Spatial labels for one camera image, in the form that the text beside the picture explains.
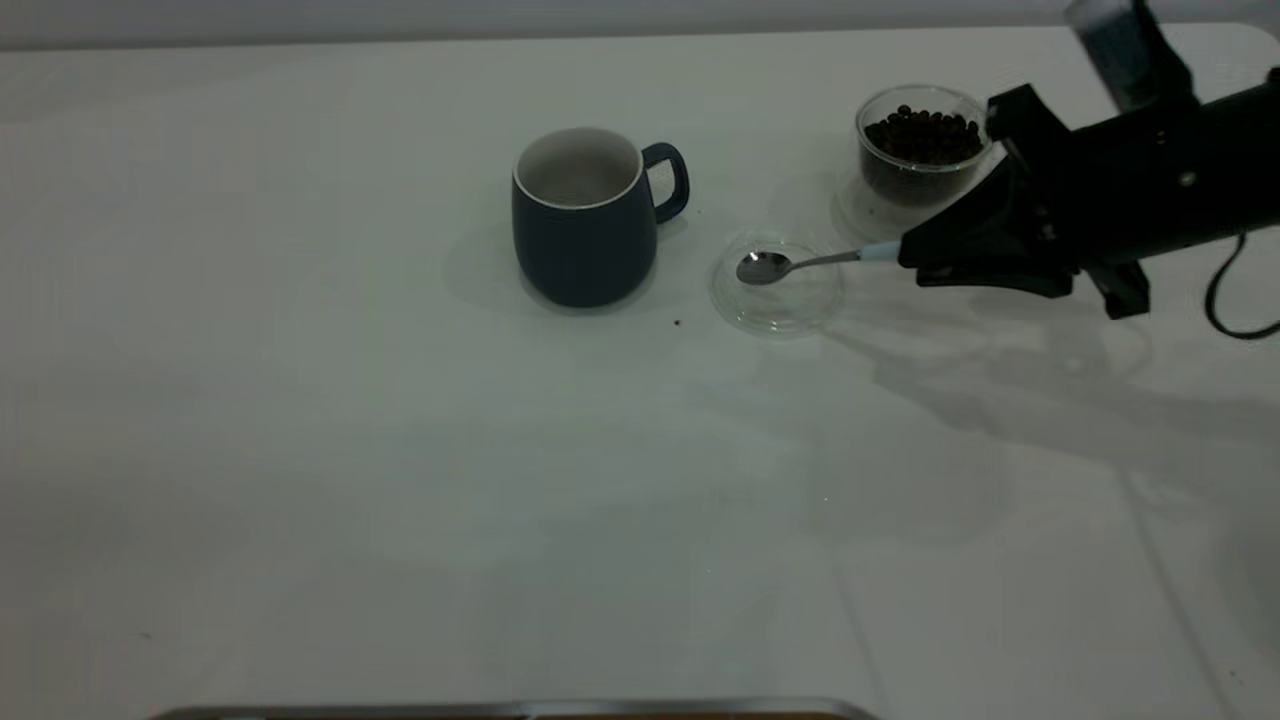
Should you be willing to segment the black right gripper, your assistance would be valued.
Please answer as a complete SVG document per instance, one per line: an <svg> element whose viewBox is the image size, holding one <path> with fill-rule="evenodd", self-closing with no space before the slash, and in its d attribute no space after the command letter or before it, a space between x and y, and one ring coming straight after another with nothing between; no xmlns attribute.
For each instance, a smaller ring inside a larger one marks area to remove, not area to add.
<svg viewBox="0 0 1280 720"><path fill-rule="evenodd" d="M1148 313L1148 258L1243 232L1243 96L1192 96L1069 129L1029 86L988 105L1007 156L906 232L920 287L1061 299L1087 274L1112 319Z"/></svg>

